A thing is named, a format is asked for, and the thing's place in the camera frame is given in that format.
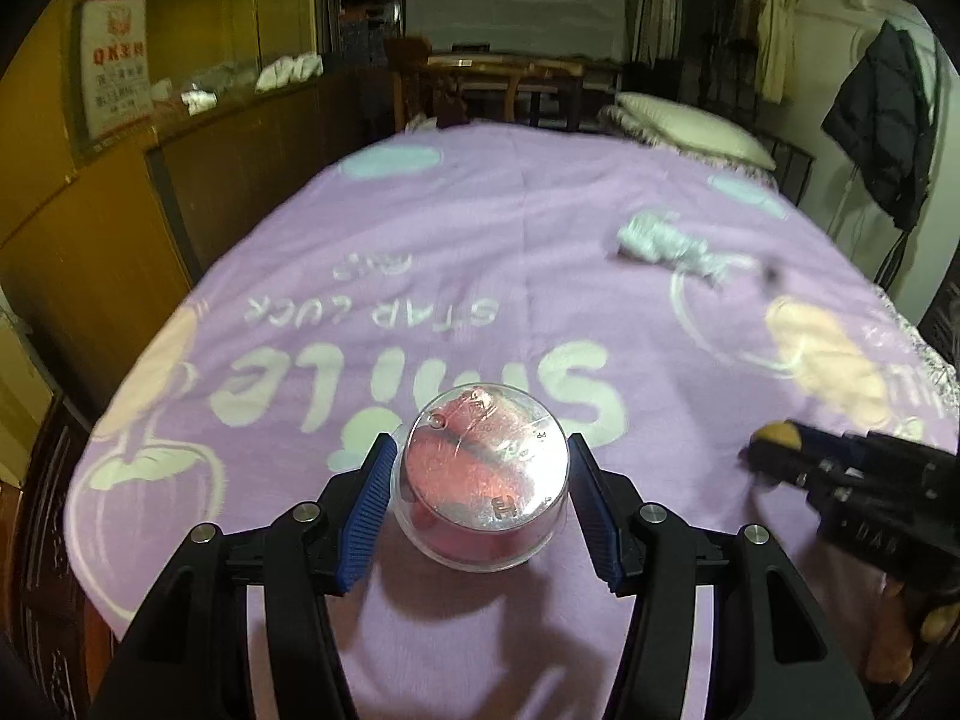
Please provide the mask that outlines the right hand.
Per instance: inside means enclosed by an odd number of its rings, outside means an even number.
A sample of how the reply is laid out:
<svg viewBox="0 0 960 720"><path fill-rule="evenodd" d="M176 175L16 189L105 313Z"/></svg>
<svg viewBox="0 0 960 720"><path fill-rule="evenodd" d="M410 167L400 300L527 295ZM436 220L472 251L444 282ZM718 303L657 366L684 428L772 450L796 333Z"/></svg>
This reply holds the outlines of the right hand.
<svg viewBox="0 0 960 720"><path fill-rule="evenodd" d="M921 622L908 621L907 585L887 575L880 594L864 676L869 683L903 686L914 670L914 647L939 645L958 619L958 605L934 608Z"/></svg>

